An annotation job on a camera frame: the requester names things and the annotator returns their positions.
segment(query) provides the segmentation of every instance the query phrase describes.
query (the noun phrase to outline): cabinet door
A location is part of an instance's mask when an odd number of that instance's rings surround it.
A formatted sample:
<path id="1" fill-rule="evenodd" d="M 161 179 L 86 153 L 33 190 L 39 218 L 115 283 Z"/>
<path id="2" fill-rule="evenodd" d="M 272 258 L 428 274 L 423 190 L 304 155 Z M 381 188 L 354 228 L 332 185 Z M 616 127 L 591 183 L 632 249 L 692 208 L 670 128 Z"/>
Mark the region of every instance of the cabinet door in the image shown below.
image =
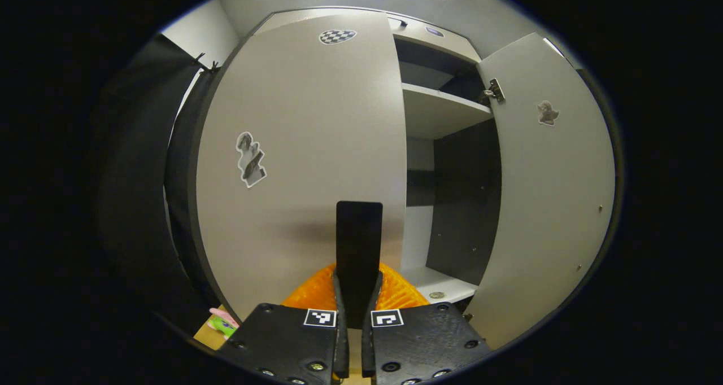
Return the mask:
<path id="1" fill-rule="evenodd" d="M 502 197 L 490 262 L 468 310 L 499 347 L 557 308 L 591 266 L 608 228 L 615 166 L 594 97 L 542 37 L 525 36 L 478 68 L 506 98 L 491 99 Z"/>
<path id="2" fill-rule="evenodd" d="M 328 30 L 353 30 L 326 45 Z M 266 177 L 246 187 L 237 138 L 250 133 Z M 406 198 L 399 64 L 387 16 L 331 15 L 251 36 L 204 124 L 197 166 L 203 248 L 245 318 L 281 303 L 336 259 L 336 202 L 383 205 L 381 261 L 398 268 Z"/>

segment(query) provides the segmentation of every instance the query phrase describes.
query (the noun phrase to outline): screw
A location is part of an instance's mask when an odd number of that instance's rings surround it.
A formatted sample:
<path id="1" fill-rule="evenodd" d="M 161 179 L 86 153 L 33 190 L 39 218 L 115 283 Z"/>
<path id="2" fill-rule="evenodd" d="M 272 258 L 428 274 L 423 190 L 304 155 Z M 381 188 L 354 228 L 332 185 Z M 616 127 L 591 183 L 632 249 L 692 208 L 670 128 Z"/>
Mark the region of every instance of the screw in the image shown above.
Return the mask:
<path id="1" fill-rule="evenodd" d="M 307 368 L 314 371 L 321 371 L 326 369 L 326 365 L 323 364 L 323 362 L 311 362 L 309 365 L 307 365 Z"/>
<path id="2" fill-rule="evenodd" d="M 400 368 L 401 365 L 399 364 L 399 362 L 387 362 L 387 364 L 382 365 L 382 370 L 387 372 L 395 372 Z"/>

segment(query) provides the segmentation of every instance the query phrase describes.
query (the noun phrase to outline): black curtain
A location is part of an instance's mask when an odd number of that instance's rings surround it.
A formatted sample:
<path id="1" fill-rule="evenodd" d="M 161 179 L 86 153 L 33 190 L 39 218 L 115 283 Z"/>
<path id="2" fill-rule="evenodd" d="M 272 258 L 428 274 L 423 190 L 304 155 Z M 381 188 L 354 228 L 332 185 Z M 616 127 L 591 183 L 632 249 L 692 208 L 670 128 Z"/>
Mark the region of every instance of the black curtain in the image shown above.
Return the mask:
<path id="1" fill-rule="evenodd" d="M 193 335 L 208 316 L 168 226 L 166 152 L 181 100 L 201 65 L 157 35 L 107 85 L 95 115 L 96 223 L 119 274 L 148 307 Z"/>
<path id="2" fill-rule="evenodd" d="M 210 88 L 218 71 L 216 68 L 202 71 L 186 97 L 186 102 L 173 126 L 171 142 L 168 144 L 168 158 L 165 162 L 165 199 L 168 202 L 171 231 L 179 259 L 186 267 L 191 283 L 199 291 L 204 302 L 214 308 L 220 304 L 214 292 L 217 285 L 215 282 L 209 282 L 207 277 L 212 275 L 204 273 L 202 262 L 207 262 L 206 257 L 199 257 L 191 234 L 189 192 L 194 190 L 189 184 L 196 175 L 193 174 L 195 167 L 190 167 L 189 164 L 191 157 L 198 154 L 197 146 L 194 150 L 194 134 L 198 129 L 197 124 L 204 100 L 211 94 Z"/>

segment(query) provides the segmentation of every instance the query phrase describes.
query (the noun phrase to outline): shelf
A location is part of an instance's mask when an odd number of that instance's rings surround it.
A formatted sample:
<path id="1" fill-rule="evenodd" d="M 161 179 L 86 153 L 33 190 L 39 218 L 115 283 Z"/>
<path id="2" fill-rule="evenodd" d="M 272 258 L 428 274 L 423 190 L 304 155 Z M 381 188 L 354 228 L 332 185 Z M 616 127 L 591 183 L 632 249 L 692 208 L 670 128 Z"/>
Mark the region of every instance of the shelf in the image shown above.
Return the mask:
<path id="1" fill-rule="evenodd" d="M 458 302 L 474 295 L 478 288 L 477 285 L 460 281 L 425 266 L 402 271 L 401 275 L 430 303 Z M 432 299 L 429 297 L 432 292 L 443 292 L 445 296 L 441 299 Z"/>
<path id="2" fill-rule="evenodd" d="M 493 118 L 490 107 L 402 83 L 407 137 L 437 139 Z"/>

